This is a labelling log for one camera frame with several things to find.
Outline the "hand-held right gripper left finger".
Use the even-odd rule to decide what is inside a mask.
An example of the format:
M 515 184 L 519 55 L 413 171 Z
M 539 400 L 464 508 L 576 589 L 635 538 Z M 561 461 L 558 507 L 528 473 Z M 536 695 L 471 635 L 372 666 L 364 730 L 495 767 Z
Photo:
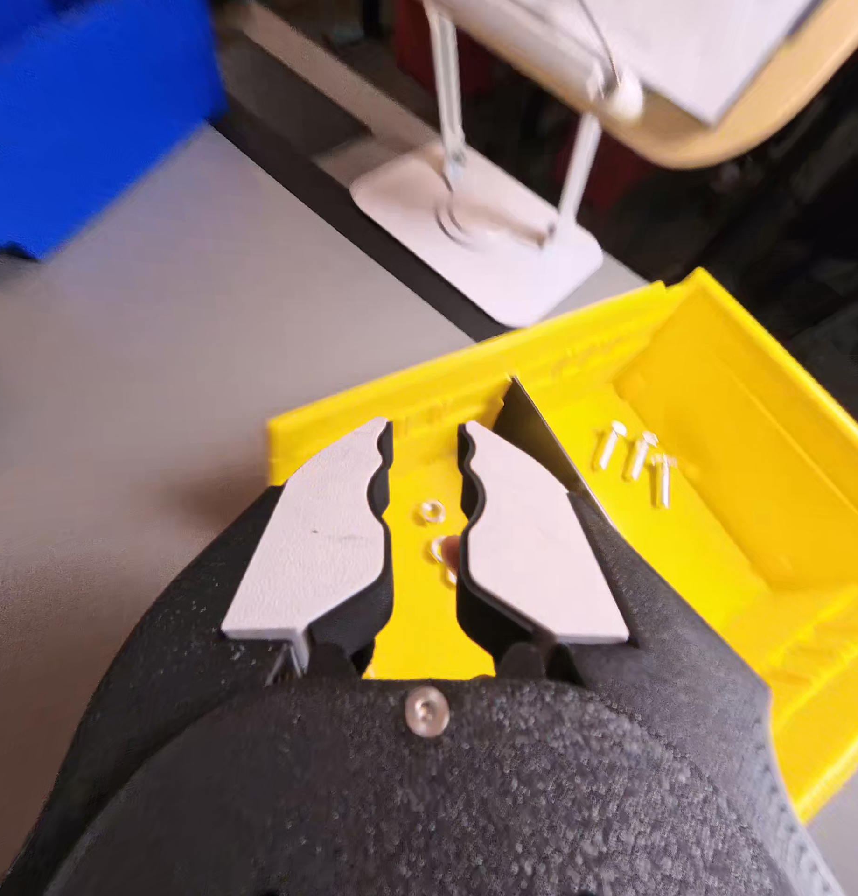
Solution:
M 331 646 L 365 668 L 393 609 L 393 426 L 374 418 L 313 454 L 278 501 L 221 622 L 226 638 L 286 643 L 308 670 Z

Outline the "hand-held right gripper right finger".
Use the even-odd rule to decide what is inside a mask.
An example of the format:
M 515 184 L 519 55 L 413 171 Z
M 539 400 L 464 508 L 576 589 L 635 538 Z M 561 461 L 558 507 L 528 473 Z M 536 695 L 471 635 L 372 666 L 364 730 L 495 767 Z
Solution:
M 466 527 L 457 621 L 495 676 L 548 676 L 564 655 L 619 650 L 631 633 L 569 488 L 477 421 L 457 432 Z

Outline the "yellow plastic bin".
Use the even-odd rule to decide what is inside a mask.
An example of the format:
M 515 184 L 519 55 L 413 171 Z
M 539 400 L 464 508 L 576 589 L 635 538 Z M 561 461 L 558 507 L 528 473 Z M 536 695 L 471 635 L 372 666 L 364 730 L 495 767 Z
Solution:
M 457 427 L 490 427 L 516 376 L 619 531 L 771 688 L 782 778 L 808 823 L 858 769 L 858 424 L 708 273 L 656 283 L 270 420 L 268 483 L 375 417 L 392 421 L 394 610 L 368 678 L 468 679 L 431 541 L 466 525 Z M 626 437 L 593 468 L 613 420 Z M 659 444 L 636 482 L 634 440 Z M 678 461 L 655 507 L 656 454 Z M 426 524 L 422 501 L 446 508 Z

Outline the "blue plastic bin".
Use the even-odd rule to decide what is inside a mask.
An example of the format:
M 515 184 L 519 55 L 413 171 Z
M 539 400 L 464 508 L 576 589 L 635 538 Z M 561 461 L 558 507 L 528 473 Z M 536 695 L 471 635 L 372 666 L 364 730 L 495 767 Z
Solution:
M 0 252 L 53 252 L 225 108 L 209 2 L 0 1 Z

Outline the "black bin divider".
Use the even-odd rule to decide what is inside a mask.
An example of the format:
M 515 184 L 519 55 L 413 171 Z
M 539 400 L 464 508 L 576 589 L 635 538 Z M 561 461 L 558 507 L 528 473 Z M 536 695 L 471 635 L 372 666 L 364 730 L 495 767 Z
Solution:
M 615 528 L 613 520 L 516 376 L 510 378 L 502 398 L 502 407 L 491 430 L 537 461 L 569 493 L 578 495 L 593 505 L 602 519 L 611 528 Z

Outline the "white instruction sheet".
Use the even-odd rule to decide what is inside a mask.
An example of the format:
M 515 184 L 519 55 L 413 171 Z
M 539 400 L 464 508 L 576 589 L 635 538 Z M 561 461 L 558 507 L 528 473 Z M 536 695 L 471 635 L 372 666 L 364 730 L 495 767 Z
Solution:
M 591 1 L 593 22 L 648 89 L 713 126 L 817 1 Z

